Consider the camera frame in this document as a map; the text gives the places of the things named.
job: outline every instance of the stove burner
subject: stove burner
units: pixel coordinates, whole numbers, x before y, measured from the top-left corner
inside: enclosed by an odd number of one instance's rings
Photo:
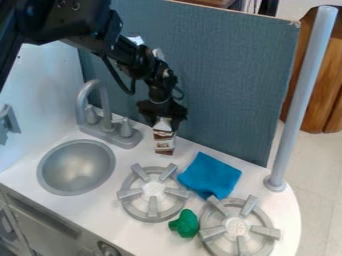
[[[201,216],[199,236],[214,256],[267,256],[280,230],[274,229],[270,218],[257,205],[257,198],[212,196]]]
[[[184,189],[177,181],[177,166],[170,164],[168,167],[141,167],[135,164],[131,167],[133,173],[130,174],[122,184],[120,191],[117,192],[118,199],[121,201],[125,211],[133,218],[149,223],[163,222],[177,215],[185,205],[190,193]],[[167,186],[167,181],[172,180],[177,188]],[[140,181],[140,187],[133,184]],[[167,197],[176,199],[172,207],[167,210],[160,210],[160,204],[167,200]],[[146,202],[147,209],[138,209],[133,201],[137,198]]]

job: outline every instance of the white countertop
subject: white countertop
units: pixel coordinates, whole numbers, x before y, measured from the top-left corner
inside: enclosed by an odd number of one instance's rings
[[[37,181],[36,168],[44,154],[55,146],[76,139],[98,140],[78,131],[74,126],[54,145],[35,149],[0,175],[0,182],[29,199],[64,216],[66,219],[112,242],[137,256],[208,256],[198,237],[182,239],[168,230],[167,222],[146,224],[128,216],[116,198],[116,192],[131,172],[131,165],[167,166],[174,163],[183,171],[201,151],[243,172],[231,197],[247,199],[252,194],[259,198],[259,206],[269,215],[275,228],[282,231],[272,256],[295,256],[301,235],[301,218],[297,200],[290,186],[284,192],[272,193],[263,185],[268,169],[256,166],[207,147],[177,138],[174,156],[156,155],[152,132],[148,126],[135,123],[144,134],[143,141],[132,150],[124,150],[107,144],[116,156],[116,167],[111,178],[99,188],[80,195],[62,197],[44,190]],[[200,215],[205,202],[195,194],[187,201],[186,208]]]

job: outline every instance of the gray pole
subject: gray pole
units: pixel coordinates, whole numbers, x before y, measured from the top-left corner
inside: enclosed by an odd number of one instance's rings
[[[318,8],[309,46],[286,119],[273,170],[271,175],[264,181],[265,186],[271,191],[280,192],[286,188],[286,181],[284,180],[286,168],[315,86],[337,13],[338,9],[335,7],[321,6]]]

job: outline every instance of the floor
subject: floor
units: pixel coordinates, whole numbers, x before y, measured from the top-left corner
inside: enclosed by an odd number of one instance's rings
[[[279,143],[279,123],[273,149]],[[275,150],[272,150],[269,167]],[[302,239],[297,256],[342,255],[342,132],[300,132],[286,175],[299,201]]]

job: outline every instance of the small bottle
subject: small bottle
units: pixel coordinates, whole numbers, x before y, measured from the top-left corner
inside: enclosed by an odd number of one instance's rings
[[[176,132],[172,130],[171,118],[159,117],[153,126],[154,148],[157,154],[172,155],[176,147]]]

